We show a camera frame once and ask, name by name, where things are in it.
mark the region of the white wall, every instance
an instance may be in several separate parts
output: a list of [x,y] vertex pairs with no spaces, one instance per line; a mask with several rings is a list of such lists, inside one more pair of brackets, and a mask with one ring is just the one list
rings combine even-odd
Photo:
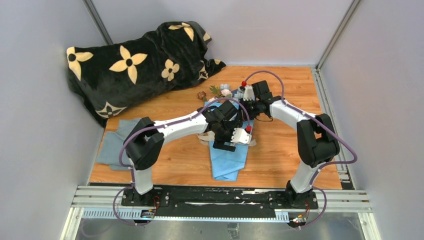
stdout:
[[65,51],[104,42],[80,0],[0,11],[0,239],[59,239],[102,134],[68,90]]
[[213,38],[208,56],[228,65],[310,65],[352,0],[94,0],[114,43],[167,21],[196,21]]
[[364,0],[322,73],[384,240],[422,239],[424,1]]

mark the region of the wooden surface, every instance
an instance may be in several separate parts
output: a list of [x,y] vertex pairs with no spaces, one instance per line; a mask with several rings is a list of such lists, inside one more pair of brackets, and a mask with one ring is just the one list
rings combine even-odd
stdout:
[[[290,103],[311,113],[321,113],[310,68],[227,66],[197,87],[168,92],[112,117],[107,122],[106,131],[116,131],[121,119],[150,117],[153,121],[169,120],[192,113],[204,105],[197,99],[198,92],[205,91],[209,99],[213,97],[210,85],[226,83],[235,89],[249,74],[258,70],[269,70],[281,77],[285,85],[284,96]],[[260,80],[267,80],[274,96],[281,95],[280,82],[270,74],[256,74],[248,83]],[[258,119],[268,120],[265,115],[260,115]],[[214,180],[209,147],[200,144],[195,135],[190,135],[163,146],[153,166],[153,182],[166,185],[285,188],[300,162],[295,130],[279,120],[255,120],[253,139],[256,139],[257,145],[249,147],[245,168],[240,170],[237,181]],[[98,163],[94,165],[90,177],[91,182],[128,183],[130,180],[129,171],[113,171],[108,165]],[[315,185],[340,189],[335,165],[323,169]]]

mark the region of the gray-blue cloth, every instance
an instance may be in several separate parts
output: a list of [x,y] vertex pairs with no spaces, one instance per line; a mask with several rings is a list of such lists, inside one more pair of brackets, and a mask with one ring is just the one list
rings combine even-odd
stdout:
[[[221,103],[213,103],[212,106],[219,107]],[[243,128],[248,126],[248,122],[243,122]],[[248,156],[248,145],[236,144],[235,151],[226,151],[215,149],[214,142],[209,141],[210,162],[212,166],[213,179],[218,181],[236,181],[239,170],[245,168],[246,158]]]
[[[116,131],[106,132],[103,140],[103,146],[101,147],[95,161],[99,164],[107,164],[115,171],[128,171],[129,169],[127,167],[120,165],[119,153],[124,144],[124,140],[139,121],[140,118],[120,120]],[[122,162],[124,164],[130,164],[130,160],[128,159],[125,151],[122,155]]]

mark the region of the blanket with flower pattern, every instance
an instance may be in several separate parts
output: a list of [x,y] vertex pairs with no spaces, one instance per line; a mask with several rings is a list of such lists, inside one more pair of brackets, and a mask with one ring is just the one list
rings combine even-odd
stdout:
[[101,124],[171,90],[197,86],[226,65],[205,59],[211,37],[194,21],[165,22],[143,37],[100,47],[69,47],[68,85]]

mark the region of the robotic arm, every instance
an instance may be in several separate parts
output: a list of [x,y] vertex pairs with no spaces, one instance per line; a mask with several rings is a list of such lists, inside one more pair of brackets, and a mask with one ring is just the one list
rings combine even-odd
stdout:
[[[286,99],[273,96],[266,81],[254,83],[252,86],[241,86],[241,88],[244,89],[244,96],[240,103],[247,109],[250,119],[264,113],[270,118],[283,121],[297,131],[301,161],[296,174],[287,182],[285,197],[293,207],[304,204],[305,199],[312,193],[312,184],[318,168],[331,161],[340,151],[339,143],[315,122],[305,117],[305,114],[334,130],[330,117],[327,114],[315,115],[298,111],[298,108]],[[247,118],[246,114],[241,109],[237,110],[230,101],[225,101],[216,109],[208,107],[201,114],[199,111],[200,108],[189,115],[165,121],[153,122],[145,117],[129,134],[131,136],[144,128],[162,126],[143,132],[125,148],[134,168],[135,190],[140,195],[146,194],[153,188],[152,166],[157,161],[162,146],[173,140],[191,134],[213,131],[215,133],[214,148],[234,151],[234,146],[225,143],[250,143],[251,129],[241,128],[243,121]],[[237,113],[239,114],[236,120],[232,120]],[[175,121],[178,123],[167,126],[167,123]],[[321,137],[316,138],[315,133],[321,134]]]

